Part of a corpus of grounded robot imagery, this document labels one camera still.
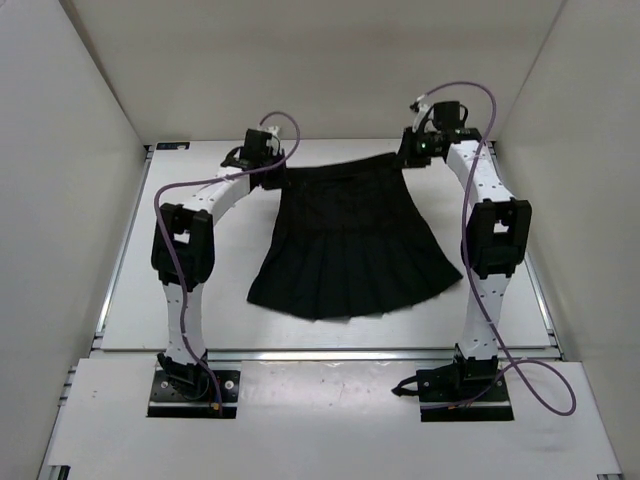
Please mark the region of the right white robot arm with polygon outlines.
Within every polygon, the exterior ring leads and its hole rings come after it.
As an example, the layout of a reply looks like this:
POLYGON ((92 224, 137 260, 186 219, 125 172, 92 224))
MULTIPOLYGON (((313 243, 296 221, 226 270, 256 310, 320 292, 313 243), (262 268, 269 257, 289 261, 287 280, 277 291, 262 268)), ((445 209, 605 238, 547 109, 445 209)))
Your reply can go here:
POLYGON ((417 396, 447 405, 471 400, 496 381, 503 345, 497 325, 506 289, 524 260, 532 207, 500 180, 486 140, 466 125, 466 106, 418 99, 410 108, 416 117, 403 133, 402 166, 440 157, 464 189, 461 257, 469 300, 463 334, 450 364, 416 373, 417 396))

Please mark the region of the black pleated skirt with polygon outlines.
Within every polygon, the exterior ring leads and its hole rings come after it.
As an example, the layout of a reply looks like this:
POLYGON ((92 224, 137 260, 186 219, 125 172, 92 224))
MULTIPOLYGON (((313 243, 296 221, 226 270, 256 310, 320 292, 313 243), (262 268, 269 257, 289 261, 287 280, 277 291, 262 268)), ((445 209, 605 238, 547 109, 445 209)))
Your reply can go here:
POLYGON ((463 278, 408 191, 393 152, 292 168, 249 303, 303 319, 381 315, 463 278))

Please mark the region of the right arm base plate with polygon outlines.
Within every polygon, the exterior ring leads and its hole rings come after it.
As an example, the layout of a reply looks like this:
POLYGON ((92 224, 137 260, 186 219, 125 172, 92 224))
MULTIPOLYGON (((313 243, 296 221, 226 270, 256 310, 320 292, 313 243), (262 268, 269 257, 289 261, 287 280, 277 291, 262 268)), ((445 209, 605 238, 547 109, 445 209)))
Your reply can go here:
POLYGON ((423 423, 515 419, 505 380, 460 380, 453 365, 417 370, 416 378, 423 423))

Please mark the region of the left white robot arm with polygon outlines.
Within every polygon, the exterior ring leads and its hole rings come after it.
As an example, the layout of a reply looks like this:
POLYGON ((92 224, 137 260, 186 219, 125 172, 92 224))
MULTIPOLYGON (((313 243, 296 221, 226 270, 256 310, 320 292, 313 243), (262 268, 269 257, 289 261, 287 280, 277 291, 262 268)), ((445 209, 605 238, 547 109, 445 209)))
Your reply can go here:
POLYGON ((151 265, 167 305, 168 345, 158 362, 168 381, 189 401, 219 408, 220 382, 208 365, 202 330, 204 285, 215 264, 214 227, 238 201, 261 185, 287 156, 277 126, 246 131, 211 179, 161 187, 154 196, 156 225, 151 265))

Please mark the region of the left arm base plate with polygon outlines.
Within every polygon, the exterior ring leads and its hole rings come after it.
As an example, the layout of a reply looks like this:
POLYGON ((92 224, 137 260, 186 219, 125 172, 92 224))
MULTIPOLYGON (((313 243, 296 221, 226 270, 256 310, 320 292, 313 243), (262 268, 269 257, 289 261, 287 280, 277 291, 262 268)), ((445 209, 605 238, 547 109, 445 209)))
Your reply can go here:
POLYGON ((239 363, 214 363, 213 373, 220 386, 220 399, 210 376, 205 373, 199 386, 179 385, 159 364, 155 365, 147 416, 179 419, 235 419, 241 385, 239 363))

